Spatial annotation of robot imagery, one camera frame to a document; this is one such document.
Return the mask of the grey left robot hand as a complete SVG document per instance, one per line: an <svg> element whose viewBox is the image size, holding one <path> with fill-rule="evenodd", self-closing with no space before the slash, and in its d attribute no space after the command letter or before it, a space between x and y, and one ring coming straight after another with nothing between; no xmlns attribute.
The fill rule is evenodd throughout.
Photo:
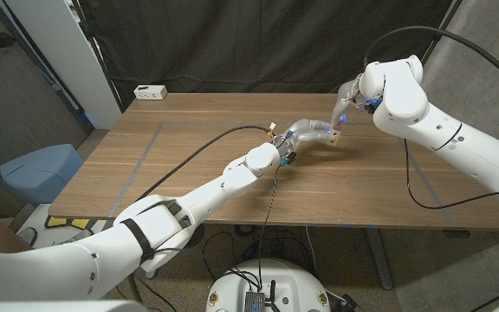
<svg viewBox="0 0 499 312"><path fill-rule="evenodd" d="M275 138L275 147L281 158L288 157L304 142L335 140L331 125L322 120L301 119Z"/></svg>

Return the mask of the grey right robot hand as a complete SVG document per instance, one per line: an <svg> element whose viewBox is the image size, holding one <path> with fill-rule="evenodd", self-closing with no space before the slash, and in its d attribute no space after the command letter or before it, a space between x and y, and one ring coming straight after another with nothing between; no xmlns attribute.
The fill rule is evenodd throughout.
<svg viewBox="0 0 499 312"><path fill-rule="evenodd" d="M331 128L338 128L341 116L351 107L362 109L365 102L364 95L360 92L359 82L362 74L357 75L352 81L343 83L338 89L338 97L331 117Z"/></svg>

